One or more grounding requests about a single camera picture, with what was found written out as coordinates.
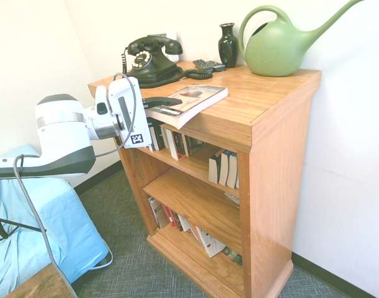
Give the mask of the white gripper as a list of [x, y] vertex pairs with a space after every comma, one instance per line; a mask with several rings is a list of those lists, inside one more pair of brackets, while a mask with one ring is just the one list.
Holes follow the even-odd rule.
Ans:
[[118, 131], [124, 148], [148, 147], [152, 143], [145, 114], [145, 107], [175, 106], [182, 103], [172, 97], [144, 98], [144, 106], [138, 80], [134, 77], [116, 79], [109, 84], [108, 100], [112, 112], [118, 115], [121, 129]]

